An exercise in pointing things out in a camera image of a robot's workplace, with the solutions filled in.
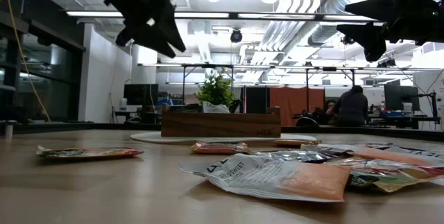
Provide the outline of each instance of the potted plant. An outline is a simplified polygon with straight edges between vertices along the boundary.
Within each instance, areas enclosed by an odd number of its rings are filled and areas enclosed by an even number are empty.
[[[212,74],[200,87],[197,93],[197,99],[203,103],[208,102],[212,105],[225,105],[229,108],[233,102],[233,93],[231,91],[231,79],[223,79],[222,74],[215,76]]]

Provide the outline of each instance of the table surface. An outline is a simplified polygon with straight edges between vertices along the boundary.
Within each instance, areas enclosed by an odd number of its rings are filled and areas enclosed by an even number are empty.
[[[225,192],[204,178],[182,173],[183,162],[212,162],[221,155],[190,155],[189,146],[130,140],[137,131],[84,130],[0,139],[0,223],[444,223],[444,182],[392,194],[346,192],[344,203],[263,200]],[[393,142],[444,148],[430,141],[365,135],[314,135],[324,143]],[[127,146],[138,158],[47,163],[45,148]]]

